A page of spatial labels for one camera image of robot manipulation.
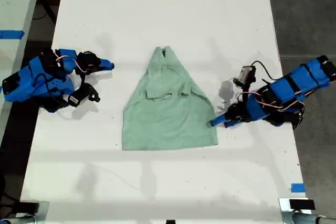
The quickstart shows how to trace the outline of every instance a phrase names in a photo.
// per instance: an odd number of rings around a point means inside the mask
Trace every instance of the concrete floor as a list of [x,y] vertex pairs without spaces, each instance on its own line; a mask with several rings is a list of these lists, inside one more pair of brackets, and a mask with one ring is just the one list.
[[[271,0],[283,73],[327,55],[336,63],[336,0]],[[336,83],[309,97],[294,130],[307,195],[317,213],[336,217]]]

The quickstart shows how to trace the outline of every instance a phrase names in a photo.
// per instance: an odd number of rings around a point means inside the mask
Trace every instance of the green t-shirt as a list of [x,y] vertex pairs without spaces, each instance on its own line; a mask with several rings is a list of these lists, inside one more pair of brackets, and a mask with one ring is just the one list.
[[214,108],[170,47],[157,47],[124,108],[123,150],[217,145]]

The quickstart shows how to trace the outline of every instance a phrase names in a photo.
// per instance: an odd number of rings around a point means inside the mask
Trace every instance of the white table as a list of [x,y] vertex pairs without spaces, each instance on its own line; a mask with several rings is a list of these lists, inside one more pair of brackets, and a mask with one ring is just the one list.
[[[0,30],[23,30],[21,40],[0,39],[0,82],[20,69],[36,0],[0,0]],[[0,94],[0,144],[11,103]]]
[[290,192],[302,182],[291,125],[220,127],[209,148],[121,150],[123,107],[168,45],[214,105],[253,60],[282,75],[269,0],[61,0],[53,47],[115,69],[88,78],[99,103],[38,117],[22,200],[49,201],[47,223],[282,223],[278,198],[305,196]]

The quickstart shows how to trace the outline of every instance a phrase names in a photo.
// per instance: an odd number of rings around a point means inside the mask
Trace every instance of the wire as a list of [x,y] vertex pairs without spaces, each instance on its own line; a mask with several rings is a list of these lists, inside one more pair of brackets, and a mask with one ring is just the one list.
[[252,62],[252,64],[251,64],[251,66],[253,66],[255,63],[259,63],[260,65],[262,65],[262,67],[264,68],[264,70],[266,71],[266,74],[268,75],[268,77],[271,79],[271,80],[273,80],[273,81],[277,81],[277,80],[279,80],[279,79],[274,79],[270,74],[269,74],[269,72],[267,71],[267,68],[265,67],[265,65],[261,62],[261,61],[259,61],[259,60],[255,60],[254,62]]
[[33,20],[40,20],[40,19],[43,19],[45,16],[47,16],[47,13],[45,13],[43,16],[41,17],[38,17],[38,18],[33,18]]
[[241,92],[241,93],[239,93],[239,95],[237,96],[237,100],[238,100],[238,102],[240,102],[240,101],[239,101],[239,97],[240,97],[242,94],[255,94],[255,95],[260,96],[260,98],[261,98],[262,101],[260,102],[260,101],[258,101],[258,99],[256,99],[256,100],[257,100],[258,103],[260,103],[260,104],[262,104],[262,105],[264,105],[264,106],[269,106],[269,107],[273,107],[273,108],[276,108],[276,109],[282,109],[282,108],[283,108],[282,106],[276,106],[276,105],[272,105],[272,104],[270,104],[270,103],[264,103],[263,98],[261,97],[261,94],[259,94],[259,93],[257,93],[257,92]]
[[39,74],[37,75],[37,77],[35,78],[35,81],[34,81],[33,86],[36,85],[37,79],[38,79],[40,76],[43,76],[43,77],[44,77],[44,81],[45,81],[45,84],[46,84],[46,88],[47,88],[47,91],[48,91],[48,94],[50,95],[50,97],[53,98],[56,102],[62,104],[60,101],[58,101],[57,99],[55,99],[55,98],[53,97],[53,95],[51,94],[51,91],[49,90],[48,79],[47,79],[47,77],[46,77],[46,75],[45,75],[44,73],[39,73]]
[[5,196],[5,197],[7,197],[8,199],[11,199],[11,200],[15,201],[15,202],[19,202],[18,199],[12,197],[11,195],[8,195],[7,193],[2,193],[2,195]]
[[257,92],[241,92],[241,93],[238,93],[238,96],[237,96],[237,101],[238,102],[240,102],[240,100],[239,100],[239,97],[242,95],[242,94],[256,94],[256,95],[258,95],[258,96],[261,96],[259,93],[257,93]]
[[75,61],[76,65],[77,65],[77,67],[79,68],[80,71],[82,71],[83,73],[86,73],[86,72],[87,72],[86,70],[85,70],[85,71],[82,70],[82,69],[80,68],[80,66],[78,65],[78,62],[77,62],[73,57],[71,57],[71,56],[63,55],[63,56],[61,56],[61,57],[58,57],[58,56],[56,56],[56,57],[57,57],[57,59],[56,59],[57,62],[58,62],[59,60],[61,60],[62,58],[70,58],[70,59],[72,59],[72,60]]

